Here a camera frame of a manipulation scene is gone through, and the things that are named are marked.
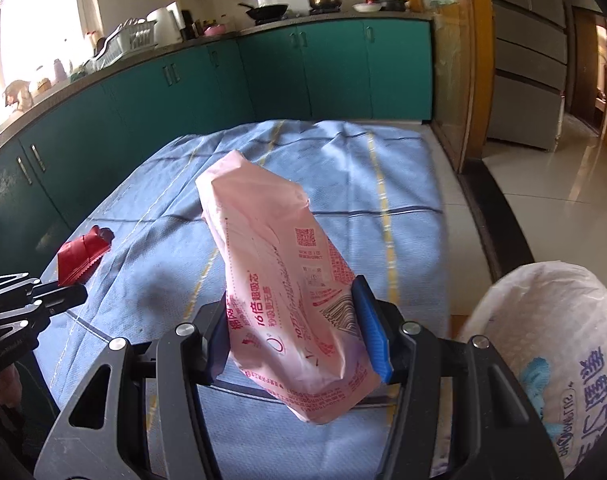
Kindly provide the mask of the red snack wrapper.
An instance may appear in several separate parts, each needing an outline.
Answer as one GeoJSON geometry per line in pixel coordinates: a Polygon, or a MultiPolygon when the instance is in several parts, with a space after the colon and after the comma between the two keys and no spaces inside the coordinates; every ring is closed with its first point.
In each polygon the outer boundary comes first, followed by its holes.
{"type": "Polygon", "coordinates": [[[57,282],[59,286],[86,284],[110,251],[113,232],[92,226],[90,231],[64,243],[57,252],[57,282]]]}

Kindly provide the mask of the pink plastic package bag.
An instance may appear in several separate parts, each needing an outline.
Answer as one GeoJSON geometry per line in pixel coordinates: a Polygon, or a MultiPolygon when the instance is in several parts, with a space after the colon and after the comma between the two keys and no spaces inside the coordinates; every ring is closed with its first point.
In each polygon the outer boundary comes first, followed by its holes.
{"type": "Polygon", "coordinates": [[[224,261],[230,352],[304,422],[327,424],[381,383],[351,297],[354,274],[294,182],[238,151],[196,180],[224,261]]]}

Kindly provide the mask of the light blue dish cloth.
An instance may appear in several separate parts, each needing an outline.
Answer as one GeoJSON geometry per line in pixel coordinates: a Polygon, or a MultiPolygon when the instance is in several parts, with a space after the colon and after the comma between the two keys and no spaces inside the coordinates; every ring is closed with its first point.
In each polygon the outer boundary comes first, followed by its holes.
{"type": "Polygon", "coordinates": [[[561,422],[561,401],[556,400],[555,412],[548,406],[552,402],[552,397],[546,393],[552,380],[551,364],[542,356],[536,356],[521,370],[518,380],[547,435],[556,442],[564,430],[564,424],[561,422]]]}

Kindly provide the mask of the green lower kitchen cabinets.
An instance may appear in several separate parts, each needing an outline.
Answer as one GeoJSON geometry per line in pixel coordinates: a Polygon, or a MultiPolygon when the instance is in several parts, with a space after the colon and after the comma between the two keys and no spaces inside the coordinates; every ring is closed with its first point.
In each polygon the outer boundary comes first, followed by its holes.
{"type": "Polygon", "coordinates": [[[0,274],[40,273],[135,168],[185,134],[267,119],[433,116],[433,22],[317,16],[149,50],[0,128],[0,274]]]}

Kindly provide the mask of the white trash bag bin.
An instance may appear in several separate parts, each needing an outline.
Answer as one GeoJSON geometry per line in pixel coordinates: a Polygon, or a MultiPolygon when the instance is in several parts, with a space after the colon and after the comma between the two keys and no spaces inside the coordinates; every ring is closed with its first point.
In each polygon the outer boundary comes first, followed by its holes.
{"type": "Polygon", "coordinates": [[[527,264],[493,284],[460,333],[487,336],[518,379],[536,356],[552,367],[548,405],[561,401],[553,448],[565,474],[604,442],[607,429],[607,287],[561,261],[527,264]]]}

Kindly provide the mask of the blue checked tablecloth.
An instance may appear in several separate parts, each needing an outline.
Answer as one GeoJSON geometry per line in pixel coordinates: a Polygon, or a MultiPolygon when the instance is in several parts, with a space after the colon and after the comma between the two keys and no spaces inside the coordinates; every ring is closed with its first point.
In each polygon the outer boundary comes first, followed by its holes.
{"type": "Polygon", "coordinates": [[[352,304],[377,299],[449,329],[445,222],[416,131],[271,120],[182,136],[84,212],[113,241],[85,304],[36,359],[65,406],[113,338],[143,344],[223,302],[226,367],[198,391],[226,479],[372,479],[392,389],[352,304]]]}

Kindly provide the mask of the white dish rack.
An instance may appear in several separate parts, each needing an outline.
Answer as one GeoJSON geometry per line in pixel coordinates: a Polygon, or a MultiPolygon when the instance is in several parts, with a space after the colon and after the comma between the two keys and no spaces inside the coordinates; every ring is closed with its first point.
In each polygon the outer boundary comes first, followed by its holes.
{"type": "Polygon", "coordinates": [[[88,62],[88,67],[97,72],[122,58],[156,47],[154,25],[155,20],[130,20],[120,25],[105,40],[102,49],[88,62]]]}

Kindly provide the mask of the white kettle appliance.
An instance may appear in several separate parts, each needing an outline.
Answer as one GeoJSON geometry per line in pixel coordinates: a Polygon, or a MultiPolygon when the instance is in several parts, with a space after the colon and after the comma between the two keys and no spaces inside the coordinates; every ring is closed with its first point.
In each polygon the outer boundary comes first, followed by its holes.
{"type": "Polygon", "coordinates": [[[180,13],[175,2],[150,12],[146,20],[154,23],[154,42],[158,48],[183,41],[180,13]]]}

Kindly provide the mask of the pink small pot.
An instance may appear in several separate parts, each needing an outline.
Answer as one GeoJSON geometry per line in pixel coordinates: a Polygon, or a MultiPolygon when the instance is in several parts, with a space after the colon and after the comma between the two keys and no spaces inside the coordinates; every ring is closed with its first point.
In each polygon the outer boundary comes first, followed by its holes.
{"type": "Polygon", "coordinates": [[[213,24],[204,30],[204,34],[207,37],[221,36],[226,33],[226,26],[224,24],[213,24]]]}

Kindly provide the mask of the grey multi-door refrigerator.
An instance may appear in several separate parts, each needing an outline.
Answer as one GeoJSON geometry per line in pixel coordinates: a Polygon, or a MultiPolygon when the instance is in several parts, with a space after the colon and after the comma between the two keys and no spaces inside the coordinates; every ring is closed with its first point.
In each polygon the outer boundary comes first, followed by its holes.
{"type": "Polygon", "coordinates": [[[567,75],[563,0],[491,0],[494,86],[492,140],[553,151],[567,75]]]}

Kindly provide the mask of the black wok pan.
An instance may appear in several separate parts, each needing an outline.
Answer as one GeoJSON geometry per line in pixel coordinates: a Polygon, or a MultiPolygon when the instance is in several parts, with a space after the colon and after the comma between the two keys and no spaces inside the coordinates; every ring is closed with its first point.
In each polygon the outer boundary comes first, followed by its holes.
{"type": "Polygon", "coordinates": [[[287,4],[277,3],[267,6],[252,6],[249,3],[239,3],[246,9],[246,14],[254,21],[256,25],[282,21],[288,11],[287,4]]]}

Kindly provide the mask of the wooden framed glass door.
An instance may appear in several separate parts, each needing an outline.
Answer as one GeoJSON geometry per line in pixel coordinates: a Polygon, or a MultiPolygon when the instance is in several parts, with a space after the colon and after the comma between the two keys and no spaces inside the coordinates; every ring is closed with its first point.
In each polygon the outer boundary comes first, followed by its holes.
{"type": "Polygon", "coordinates": [[[455,172],[480,162],[494,87],[494,11],[491,0],[410,0],[433,26],[431,128],[455,172]]]}

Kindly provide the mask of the black small pot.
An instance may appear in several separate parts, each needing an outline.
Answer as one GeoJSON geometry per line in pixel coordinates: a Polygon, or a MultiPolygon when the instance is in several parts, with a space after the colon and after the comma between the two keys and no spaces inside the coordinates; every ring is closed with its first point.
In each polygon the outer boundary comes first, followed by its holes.
{"type": "Polygon", "coordinates": [[[409,0],[374,0],[383,12],[405,12],[409,0]]]}

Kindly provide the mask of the white bowl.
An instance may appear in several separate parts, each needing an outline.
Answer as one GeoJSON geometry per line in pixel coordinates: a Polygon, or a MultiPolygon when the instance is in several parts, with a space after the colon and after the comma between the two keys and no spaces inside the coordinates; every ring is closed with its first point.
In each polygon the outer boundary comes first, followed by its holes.
{"type": "Polygon", "coordinates": [[[375,13],[383,10],[383,5],[380,2],[360,2],[354,3],[353,10],[358,13],[375,13]]]}

